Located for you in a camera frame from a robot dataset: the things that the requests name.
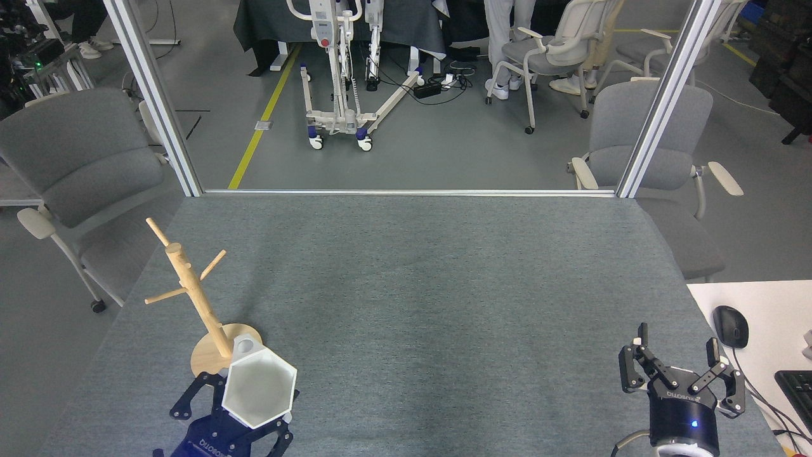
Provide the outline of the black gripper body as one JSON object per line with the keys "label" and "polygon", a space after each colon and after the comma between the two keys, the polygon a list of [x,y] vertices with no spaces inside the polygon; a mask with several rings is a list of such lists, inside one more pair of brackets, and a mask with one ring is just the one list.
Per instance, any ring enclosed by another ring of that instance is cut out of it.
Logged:
{"label": "black gripper body", "polygon": [[194,420],[171,456],[249,456],[254,430],[222,407]]}
{"label": "black gripper body", "polygon": [[719,453],[716,396],[705,388],[690,388],[694,381],[678,381],[679,386],[655,377],[648,383],[650,400],[650,445],[698,445],[707,453]]}

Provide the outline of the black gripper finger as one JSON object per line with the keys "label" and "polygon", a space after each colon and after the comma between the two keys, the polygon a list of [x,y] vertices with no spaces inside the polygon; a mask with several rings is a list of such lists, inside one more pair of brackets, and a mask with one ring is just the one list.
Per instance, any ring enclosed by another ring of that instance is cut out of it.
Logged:
{"label": "black gripper finger", "polygon": [[209,385],[214,388],[211,409],[212,415],[215,421],[225,420],[227,412],[221,403],[223,402],[225,394],[226,381],[227,376],[223,376],[219,373],[214,374],[201,371],[201,373],[195,377],[194,381],[191,382],[191,385],[186,388],[185,393],[174,403],[174,406],[170,410],[170,417],[175,420],[188,420],[192,413],[192,399],[197,396],[203,385]]}
{"label": "black gripper finger", "polygon": [[740,392],[740,382],[743,380],[742,371],[735,368],[725,356],[720,355],[717,338],[709,338],[705,347],[707,347],[709,370],[688,387],[688,392],[693,396],[699,396],[699,392],[703,388],[707,388],[714,379],[721,377],[725,382],[726,396],[716,404],[722,414],[728,418],[737,418],[745,412],[745,394]]}
{"label": "black gripper finger", "polygon": [[629,345],[624,345],[620,351],[620,376],[621,385],[625,393],[632,393],[635,390],[642,390],[644,379],[640,377],[634,368],[634,363],[638,362],[653,381],[659,376],[666,388],[674,390],[676,388],[676,376],[659,358],[653,355],[648,348],[648,324],[641,323],[638,327],[638,336]]}
{"label": "black gripper finger", "polygon": [[251,456],[270,456],[276,451],[287,429],[275,428],[251,445]]}

